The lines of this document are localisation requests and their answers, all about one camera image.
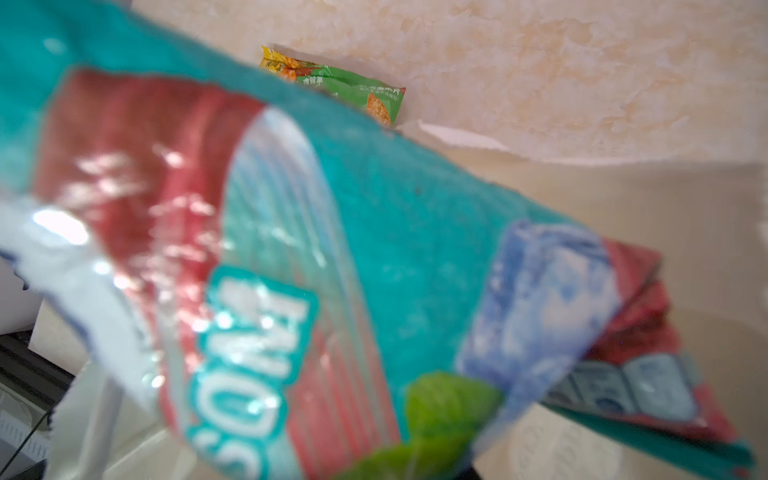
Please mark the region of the green snack bag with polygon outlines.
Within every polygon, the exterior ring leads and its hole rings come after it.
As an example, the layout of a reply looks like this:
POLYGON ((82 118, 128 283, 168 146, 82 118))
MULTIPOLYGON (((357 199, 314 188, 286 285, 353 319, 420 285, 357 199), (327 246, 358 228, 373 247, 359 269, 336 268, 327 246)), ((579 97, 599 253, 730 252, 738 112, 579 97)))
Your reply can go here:
POLYGON ((287 80, 324 91, 391 126, 400 111, 406 88, 327 65, 305 65, 285 72, 287 80))

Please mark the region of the yellow chip bag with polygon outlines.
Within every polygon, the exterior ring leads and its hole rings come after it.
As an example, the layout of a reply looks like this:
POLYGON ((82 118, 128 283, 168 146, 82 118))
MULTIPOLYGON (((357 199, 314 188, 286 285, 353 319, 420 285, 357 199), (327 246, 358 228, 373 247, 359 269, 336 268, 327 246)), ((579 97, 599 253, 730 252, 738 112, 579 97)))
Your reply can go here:
POLYGON ((312 62, 288 57, 266 46, 263 46, 262 50, 260 66, 286 81, 296 82, 300 77, 309 76, 317 68, 312 62))

